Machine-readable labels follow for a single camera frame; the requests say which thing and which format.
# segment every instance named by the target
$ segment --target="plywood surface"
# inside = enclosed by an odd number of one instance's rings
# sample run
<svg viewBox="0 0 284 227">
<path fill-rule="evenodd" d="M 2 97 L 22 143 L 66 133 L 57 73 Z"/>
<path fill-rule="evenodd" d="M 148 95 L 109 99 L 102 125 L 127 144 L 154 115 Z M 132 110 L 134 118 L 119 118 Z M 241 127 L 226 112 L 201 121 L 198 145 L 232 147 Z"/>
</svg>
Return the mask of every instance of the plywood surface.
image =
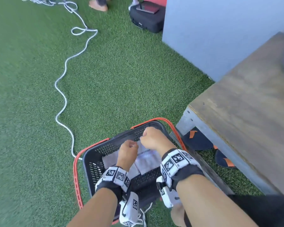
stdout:
<svg viewBox="0 0 284 227">
<path fill-rule="evenodd" d="M 189 107 L 284 194 L 284 34 L 272 37 Z"/>
</svg>

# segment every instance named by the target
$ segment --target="wristband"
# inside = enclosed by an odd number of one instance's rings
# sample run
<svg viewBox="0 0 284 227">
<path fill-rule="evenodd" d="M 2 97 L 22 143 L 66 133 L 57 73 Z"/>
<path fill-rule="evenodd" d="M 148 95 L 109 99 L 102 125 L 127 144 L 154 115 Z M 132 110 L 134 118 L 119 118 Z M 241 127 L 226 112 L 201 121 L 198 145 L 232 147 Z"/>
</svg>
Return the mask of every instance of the wristband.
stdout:
<svg viewBox="0 0 284 227">
<path fill-rule="evenodd" d="M 114 192 L 118 203 L 122 200 L 122 194 L 126 193 L 130 184 L 127 172 L 121 167 L 109 167 L 95 185 L 95 191 L 100 188 L 108 188 Z"/>
<path fill-rule="evenodd" d="M 170 149 L 162 157 L 160 165 L 163 179 L 169 190 L 176 190 L 179 181 L 193 174 L 203 175 L 200 164 L 186 151 Z"/>
</svg>

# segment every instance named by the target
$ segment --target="folded cloth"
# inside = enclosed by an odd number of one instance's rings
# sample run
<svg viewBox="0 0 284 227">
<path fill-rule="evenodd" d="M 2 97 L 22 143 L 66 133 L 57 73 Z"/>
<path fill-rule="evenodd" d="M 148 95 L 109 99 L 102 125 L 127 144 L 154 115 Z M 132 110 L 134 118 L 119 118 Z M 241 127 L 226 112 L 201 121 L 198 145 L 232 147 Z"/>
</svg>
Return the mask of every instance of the folded cloth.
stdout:
<svg viewBox="0 0 284 227">
<path fill-rule="evenodd" d="M 118 153 L 119 153 L 119 150 L 109 154 L 109 155 L 106 155 L 104 157 L 102 157 L 102 161 L 104 163 L 104 168 L 107 169 L 111 166 L 115 166 L 117 164 L 117 160 L 118 160 Z M 131 168 L 129 169 L 129 172 L 127 174 L 128 178 L 129 179 L 132 179 L 134 177 L 136 177 L 137 175 L 139 175 L 140 172 L 139 170 L 137 169 L 136 165 L 133 164 L 131 166 Z"/>
<path fill-rule="evenodd" d="M 145 174 L 152 169 L 160 167 L 162 162 L 161 156 L 155 150 L 146 149 L 141 141 L 137 142 L 138 148 L 138 156 L 135 161 L 136 167 L 140 171 L 141 174 Z"/>
</svg>

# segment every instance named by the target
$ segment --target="hand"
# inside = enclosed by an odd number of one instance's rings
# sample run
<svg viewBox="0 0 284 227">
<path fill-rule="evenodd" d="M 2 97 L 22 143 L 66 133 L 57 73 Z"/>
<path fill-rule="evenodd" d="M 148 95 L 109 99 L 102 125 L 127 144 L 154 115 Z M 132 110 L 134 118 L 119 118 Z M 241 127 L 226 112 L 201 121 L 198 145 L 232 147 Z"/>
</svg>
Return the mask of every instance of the hand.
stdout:
<svg viewBox="0 0 284 227">
<path fill-rule="evenodd" d="M 153 149 L 163 156 L 167 151 L 172 148 L 177 148 L 163 133 L 162 131 L 154 128 L 147 127 L 143 136 L 140 137 L 141 144 L 147 149 Z"/>
<path fill-rule="evenodd" d="M 138 155 L 138 144 L 131 140 L 126 140 L 119 149 L 118 160 L 116 166 L 129 171 Z"/>
</svg>

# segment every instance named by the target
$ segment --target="black pants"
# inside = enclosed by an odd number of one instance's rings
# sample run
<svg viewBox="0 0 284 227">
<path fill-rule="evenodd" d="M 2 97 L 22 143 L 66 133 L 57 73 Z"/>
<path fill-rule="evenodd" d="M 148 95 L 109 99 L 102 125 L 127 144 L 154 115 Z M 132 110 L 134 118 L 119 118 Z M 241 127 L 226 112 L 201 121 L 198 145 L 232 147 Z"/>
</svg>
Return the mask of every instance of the black pants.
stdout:
<svg viewBox="0 0 284 227">
<path fill-rule="evenodd" d="M 249 196 L 229 195 L 259 227 L 284 227 L 284 196 Z M 191 227 L 186 212 L 184 213 L 186 227 Z"/>
<path fill-rule="evenodd" d="M 106 5 L 106 0 L 96 0 L 100 6 Z"/>
</svg>

